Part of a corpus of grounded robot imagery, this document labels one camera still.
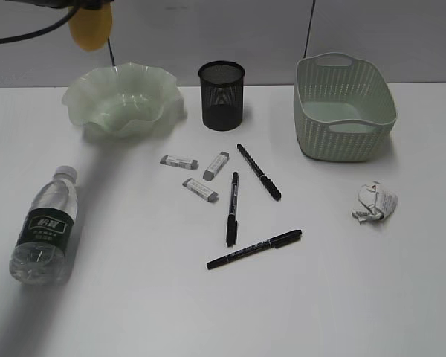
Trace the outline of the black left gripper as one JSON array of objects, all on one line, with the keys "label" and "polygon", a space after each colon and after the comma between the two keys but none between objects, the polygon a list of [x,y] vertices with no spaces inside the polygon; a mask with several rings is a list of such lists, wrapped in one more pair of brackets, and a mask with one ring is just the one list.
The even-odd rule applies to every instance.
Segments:
[{"label": "black left gripper", "polygon": [[104,5],[112,3],[113,0],[18,0],[18,2],[53,9],[63,9],[65,7],[75,7],[78,5],[80,8],[86,10],[99,10]]}]

